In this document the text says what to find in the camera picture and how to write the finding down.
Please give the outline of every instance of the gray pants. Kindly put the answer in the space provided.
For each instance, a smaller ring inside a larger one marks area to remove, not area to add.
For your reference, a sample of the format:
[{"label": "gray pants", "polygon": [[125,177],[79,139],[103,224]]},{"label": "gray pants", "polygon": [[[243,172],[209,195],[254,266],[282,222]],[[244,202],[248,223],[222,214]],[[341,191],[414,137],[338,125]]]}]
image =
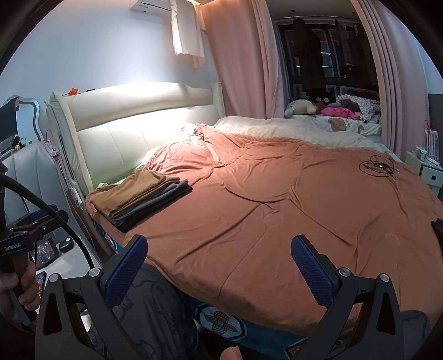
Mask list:
[{"label": "gray pants", "polygon": [[[182,294],[152,266],[140,269],[113,312],[147,359],[209,359]],[[104,354],[94,326],[88,334],[95,349]]]}]

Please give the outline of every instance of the black hose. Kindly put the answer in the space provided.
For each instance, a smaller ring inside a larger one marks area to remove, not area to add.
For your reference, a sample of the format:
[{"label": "black hose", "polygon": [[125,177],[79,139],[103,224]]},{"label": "black hose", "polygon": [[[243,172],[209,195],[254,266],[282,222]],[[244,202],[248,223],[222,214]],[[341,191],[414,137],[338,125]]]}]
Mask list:
[{"label": "black hose", "polygon": [[81,251],[83,252],[84,257],[86,258],[86,261],[88,262],[89,267],[92,269],[94,268],[94,263],[92,261],[91,255],[88,252],[88,249],[82,242],[82,240],[79,238],[79,236],[75,233],[74,230],[71,229],[71,227],[60,217],[59,214],[57,214],[54,210],[50,208],[49,205],[47,205],[43,200],[41,200],[38,196],[34,195],[32,192],[30,192],[28,189],[26,189],[22,184],[15,181],[14,179],[6,176],[5,174],[0,173],[0,185],[4,186],[5,188],[12,190],[16,192],[19,196],[24,197],[26,200],[33,203],[35,206],[39,207],[40,209],[44,210],[51,218],[54,219],[54,221],[63,229],[65,230],[70,237],[74,239],[74,241],[77,243],[77,245],[80,247]]}]

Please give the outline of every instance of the cream leather headboard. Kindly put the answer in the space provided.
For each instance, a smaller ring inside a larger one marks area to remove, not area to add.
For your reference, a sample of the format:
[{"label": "cream leather headboard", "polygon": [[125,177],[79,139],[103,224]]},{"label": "cream leather headboard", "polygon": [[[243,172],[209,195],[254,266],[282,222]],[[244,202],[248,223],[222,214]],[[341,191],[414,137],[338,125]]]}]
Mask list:
[{"label": "cream leather headboard", "polygon": [[185,123],[214,125],[225,116],[219,82],[143,82],[69,97],[53,92],[46,112],[70,181],[84,196],[130,174]]}]

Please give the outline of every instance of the textured blue pad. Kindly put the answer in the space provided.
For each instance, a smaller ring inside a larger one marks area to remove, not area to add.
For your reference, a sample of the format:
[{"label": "textured blue pad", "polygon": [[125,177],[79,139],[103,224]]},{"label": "textured blue pad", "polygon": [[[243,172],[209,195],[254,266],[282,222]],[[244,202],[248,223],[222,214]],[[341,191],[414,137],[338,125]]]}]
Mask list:
[{"label": "textured blue pad", "polygon": [[330,308],[334,302],[333,283],[299,236],[292,239],[291,256],[317,304]]},{"label": "textured blue pad", "polygon": [[[51,205],[49,205],[49,207],[54,211],[58,211],[57,205],[55,205],[55,204],[51,204]],[[31,222],[33,223],[34,221],[40,220],[40,219],[44,218],[45,216],[48,216],[46,211],[41,210],[41,209],[37,210],[31,214]]]},{"label": "textured blue pad", "polygon": [[147,254],[148,242],[144,236],[139,236],[106,282],[105,302],[110,309],[121,304]]}]

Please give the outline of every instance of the gray leather chair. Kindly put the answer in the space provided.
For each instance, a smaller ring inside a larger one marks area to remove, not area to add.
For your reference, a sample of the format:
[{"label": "gray leather chair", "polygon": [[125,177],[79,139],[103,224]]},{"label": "gray leather chair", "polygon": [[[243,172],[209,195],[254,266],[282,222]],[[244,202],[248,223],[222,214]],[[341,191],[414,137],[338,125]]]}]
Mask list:
[{"label": "gray leather chair", "polygon": [[[42,142],[26,146],[6,158],[3,164],[8,168],[7,176],[17,180],[47,204],[55,204],[59,210],[66,211],[69,216],[68,225],[80,236],[88,249],[94,253],[89,242],[85,241],[85,236],[68,205],[65,192],[58,177],[57,165]],[[25,202],[29,211],[38,210],[29,201],[25,200]],[[7,223],[27,214],[23,200],[9,189],[6,189],[4,208]],[[59,243],[65,240],[68,234],[59,228],[48,234],[48,236],[51,236],[56,243]]]}]

